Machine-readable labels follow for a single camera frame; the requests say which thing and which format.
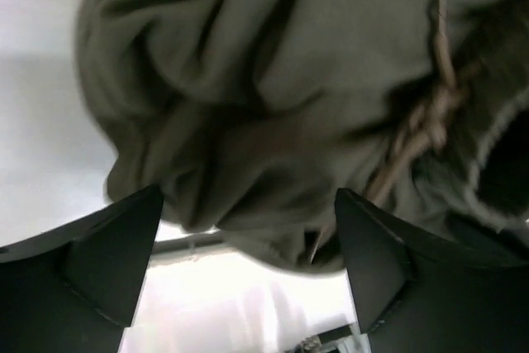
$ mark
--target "olive green garment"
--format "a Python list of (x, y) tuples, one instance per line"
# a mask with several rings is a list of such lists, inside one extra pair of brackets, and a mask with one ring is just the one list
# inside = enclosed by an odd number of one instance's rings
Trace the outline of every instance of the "olive green garment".
[[(453, 46), (473, 27), (458, 16), (493, 1), (450, 0)], [(286, 270), (341, 269), (336, 246), (312, 264), (307, 250), (334, 219), (336, 189), (362, 192), (382, 160), (394, 88), (432, 71), (428, 3), (85, 0), (79, 77), (117, 149), (109, 197), (160, 183), (164, 218), (187, 231), (218, 227)], [(403, 173), (385, 209), (450, 237), (449, 177), (427, 173), (451, 168), (431, 162)]]

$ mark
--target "fabric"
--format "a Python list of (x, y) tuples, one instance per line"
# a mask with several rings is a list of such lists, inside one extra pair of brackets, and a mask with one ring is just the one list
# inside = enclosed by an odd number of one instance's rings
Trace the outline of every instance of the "fabric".
[[(85, 0), (79, 77), (117, 150), (113, 200), (151, 183), (164, 217), (302, 272), (343, 267), (328, 246), (336, 189), (361, 193), (431, 73), (429, 0)], [(450, 0), (457, 46), (475, 26)], [(449, 236), (449, 202), (408, 170), (384, 209)]]

